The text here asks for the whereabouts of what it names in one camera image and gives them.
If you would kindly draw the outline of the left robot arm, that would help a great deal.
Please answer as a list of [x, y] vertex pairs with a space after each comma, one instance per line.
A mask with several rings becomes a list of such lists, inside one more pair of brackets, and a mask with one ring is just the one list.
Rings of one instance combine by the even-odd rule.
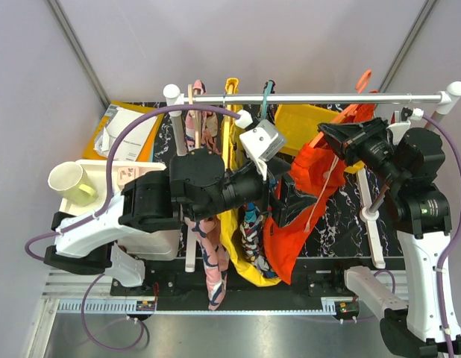
[[218, 154], [205, 148], [175, 156], [169, 168], [125, 184], [88, 215], [55, 213], [57, 236], [43, 262], [72, 274], [104, 274], [145, 295], [153, 277], [145, 272], [143, 260], [118, 246], [119, 239], [179, 232], [184, 219], [199, 222], [251, 202], [284, 227], [316, 203], [315, 196], [297, 189], [289, 170], [287, 162], [272, 158], [262, 171], [248, 161], [231, 172]]

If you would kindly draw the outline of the orange shorts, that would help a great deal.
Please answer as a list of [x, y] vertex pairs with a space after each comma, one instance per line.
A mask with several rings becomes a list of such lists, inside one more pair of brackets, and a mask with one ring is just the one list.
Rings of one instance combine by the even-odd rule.
[[[372, 118], [374, 108], [374, 104], [351, 104], [332, 122], [365, 122]], [[294, 157], [289, 174], [297, 189], [316, 196], [317, 202], [286, 227], [278, 227], [271, 218], [265, 220], [263, 245], [266, 258], [284, 283], [292, 282], [297, 257], [317, 221], [324, 215], [327, 200], [345, 184], [344, 171], [347, 167], [325, 145], [320, 133], [302, 146]]]

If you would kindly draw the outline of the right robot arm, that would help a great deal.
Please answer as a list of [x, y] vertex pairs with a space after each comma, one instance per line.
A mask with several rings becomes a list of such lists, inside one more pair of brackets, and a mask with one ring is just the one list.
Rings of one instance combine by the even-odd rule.
[[355, 266], [330, 277], [337, 295], [354, 292], [379, 322], [388, 350], [400, 357], [461, 355], [461, 328], [451, 297], [448, 250], [458, 233], [450, 205], [435, 185], [445, 161], [440, 133], [410, 128], [400, 139], [384, 119], [320, 124], [333, 152], [362, 161], [385, 183], [385, 205], [404, 256], [408, 298], [390, 292], [370, 270]]

